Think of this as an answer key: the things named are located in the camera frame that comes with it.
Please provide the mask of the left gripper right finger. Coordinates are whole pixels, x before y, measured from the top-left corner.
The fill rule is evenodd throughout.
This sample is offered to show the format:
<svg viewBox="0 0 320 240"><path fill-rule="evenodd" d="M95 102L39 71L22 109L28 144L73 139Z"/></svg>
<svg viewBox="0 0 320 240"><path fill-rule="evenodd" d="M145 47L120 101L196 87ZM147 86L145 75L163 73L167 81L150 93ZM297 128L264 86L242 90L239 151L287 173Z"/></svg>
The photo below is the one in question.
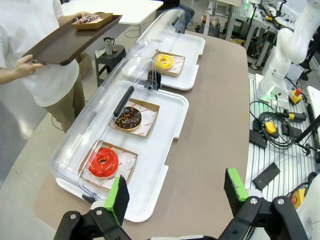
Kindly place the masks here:
<svg viewBox="0 0 320 240"><path fill-rule="evenodd" d="M291 200L278 196L272 201L249 196L236 168L226 168L223 189L233 219L220 240L244 240L253 230L263 229L271 240L307 240L308 236Z"/></svg>

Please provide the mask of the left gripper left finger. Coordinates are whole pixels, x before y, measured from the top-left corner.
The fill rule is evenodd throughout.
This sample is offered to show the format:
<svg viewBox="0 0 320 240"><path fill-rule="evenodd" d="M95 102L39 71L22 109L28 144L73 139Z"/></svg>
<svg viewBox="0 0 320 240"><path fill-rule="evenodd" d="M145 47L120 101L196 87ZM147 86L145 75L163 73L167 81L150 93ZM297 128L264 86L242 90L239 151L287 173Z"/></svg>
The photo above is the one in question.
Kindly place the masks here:
<svg viewBox="0 0 320 240"><path fill-rule="evenodd" d="M103 206L66 212L56 230L55 240L129 240L122 228L130 195L123 176L116 177Z"/></svg>

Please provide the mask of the person's right hand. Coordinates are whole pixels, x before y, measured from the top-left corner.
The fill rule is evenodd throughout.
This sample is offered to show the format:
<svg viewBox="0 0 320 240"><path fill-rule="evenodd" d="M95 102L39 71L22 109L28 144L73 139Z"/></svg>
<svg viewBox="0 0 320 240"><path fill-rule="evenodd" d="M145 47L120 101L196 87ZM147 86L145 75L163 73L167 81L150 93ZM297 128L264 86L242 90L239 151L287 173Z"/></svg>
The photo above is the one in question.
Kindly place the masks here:
<svg viewBox="0 0 320 240"><path fill-rule="evenodd" d="M33 55L29 54L20 58L14 67L14 76L16 78L23 78L35 73L39 68L45 67L45 64L33 63Z"/></svg>

